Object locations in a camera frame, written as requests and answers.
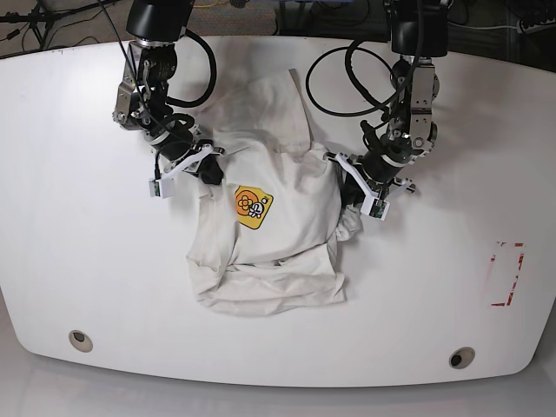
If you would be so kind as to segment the white T-shirt with yellow logo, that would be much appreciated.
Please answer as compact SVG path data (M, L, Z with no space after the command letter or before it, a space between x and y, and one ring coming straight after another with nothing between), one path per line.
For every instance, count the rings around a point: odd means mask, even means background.
M257 79L200 115L222 182L199 188L188 253L197 301L217 313L264 316L344 302L337 247L362 227L341 203L341 175L313 140L291 71Z

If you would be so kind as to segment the white power strip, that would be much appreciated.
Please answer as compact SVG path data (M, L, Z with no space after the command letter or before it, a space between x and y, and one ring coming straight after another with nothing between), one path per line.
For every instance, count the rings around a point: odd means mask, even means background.
M555 9L544 9L526 14L518 23L518 31L529 35L555 28Z

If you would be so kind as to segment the black tripod stand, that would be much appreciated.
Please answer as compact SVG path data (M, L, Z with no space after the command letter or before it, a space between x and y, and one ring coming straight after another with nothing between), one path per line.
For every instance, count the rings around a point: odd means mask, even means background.
M26 24L26 28L32 31L38 41L38 49L44 50L47 45L48 36L57 22L66 17L72 17L89 10L99 9L100 4L102 6L108 6L116 3L118 3L118 0L100 1L79 6L74 9L49 10L43 1L36 1L36 5L27 15L7 12L4 16L1 16L1 23Z

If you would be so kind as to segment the red tape rectangle marking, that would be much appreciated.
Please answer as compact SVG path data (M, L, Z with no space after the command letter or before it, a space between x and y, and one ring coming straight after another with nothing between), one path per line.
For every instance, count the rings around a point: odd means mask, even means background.
M486 277L486 304L508 307L520 277L526 245L518 242L496 242Z

